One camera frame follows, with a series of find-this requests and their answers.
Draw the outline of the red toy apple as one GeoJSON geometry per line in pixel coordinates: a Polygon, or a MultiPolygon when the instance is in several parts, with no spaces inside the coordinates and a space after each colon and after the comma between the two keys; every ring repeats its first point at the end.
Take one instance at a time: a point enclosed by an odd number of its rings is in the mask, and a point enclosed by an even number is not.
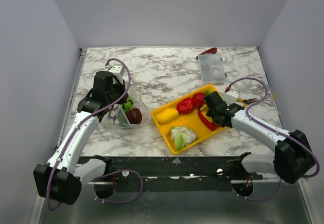
{"type": "Polygon", "coordinates": [[[192,96],[194,106],[200,108],[205,104],[204,101],[205,94],[202,92],[196,93],[192,96]]]}

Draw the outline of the green toy watermelon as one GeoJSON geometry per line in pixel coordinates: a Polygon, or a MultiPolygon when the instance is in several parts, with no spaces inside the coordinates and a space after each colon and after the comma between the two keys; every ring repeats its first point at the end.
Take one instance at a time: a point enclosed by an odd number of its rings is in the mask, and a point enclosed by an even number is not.
{"type": "Polygon", "coordinates": [[[122,105],[122,109],[124,112],[127,112],[129,110],[131,110],[134,106],[134,101],[132,99],[132,97],[128,96],[127,99],[126,99],[126,102],[123,103],[122,105]]]}

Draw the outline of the clear dotted zip top bag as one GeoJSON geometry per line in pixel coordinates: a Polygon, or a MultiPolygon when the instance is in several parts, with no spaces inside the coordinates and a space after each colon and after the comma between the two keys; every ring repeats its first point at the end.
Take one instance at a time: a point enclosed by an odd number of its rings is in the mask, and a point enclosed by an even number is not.
{"type": "Polygon", "coordinates": [[[149,122],[149,110],[142,100],[142,92],[131,86],[128,95],[124,104],[113,106],[104,116],[101,122],[104,127],[133,128],[145,126],[149,122]]]}

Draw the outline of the dark purple toy plum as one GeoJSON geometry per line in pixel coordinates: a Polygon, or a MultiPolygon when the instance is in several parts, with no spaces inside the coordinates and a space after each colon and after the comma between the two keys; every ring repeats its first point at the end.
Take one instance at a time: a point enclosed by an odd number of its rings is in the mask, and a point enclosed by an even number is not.
{"type": "Polygon", "coordinates": [[[125,112],[130,124],[140,124],[142,122],[142,113],[138,108],[132,108],[125,112]]]}

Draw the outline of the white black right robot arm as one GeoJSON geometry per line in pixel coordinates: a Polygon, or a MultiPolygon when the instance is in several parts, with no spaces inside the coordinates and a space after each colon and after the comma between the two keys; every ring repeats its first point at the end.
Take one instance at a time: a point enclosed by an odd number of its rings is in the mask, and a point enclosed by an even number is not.
{"type": "Polygon", "coordinates": [[[243,106],[227,104],[217,92],[204,97],[207,116],[222,127],[234,128],[253,137],[271,150],[270,154],[249,154],[233,166],[233,174],[243,180],[251,172],[276,174],[289,184],[306,176],[317,162],[307,137],[299,130],[289,132],[249,114],[243,106]]]}

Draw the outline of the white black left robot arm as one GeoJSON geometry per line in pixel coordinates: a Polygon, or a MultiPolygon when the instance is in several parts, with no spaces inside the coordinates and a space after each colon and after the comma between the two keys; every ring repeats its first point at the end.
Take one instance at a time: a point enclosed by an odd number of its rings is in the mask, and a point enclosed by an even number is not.
{"type": "Polygon", "coordinates": [[[72,205],[82,187],[98,178],[107,181],[112,176],[111,160],[94,156],[80,167],[78,160],[92,132],[114,104],[123,104],[129,87],[118,71],[99,71],[93,88],[77,107],[74,123],[60,147],[44,164],[37,164],[33,176],[38,195],[46,199],[48,209],[54,210],[50,201],[72,205]]]}

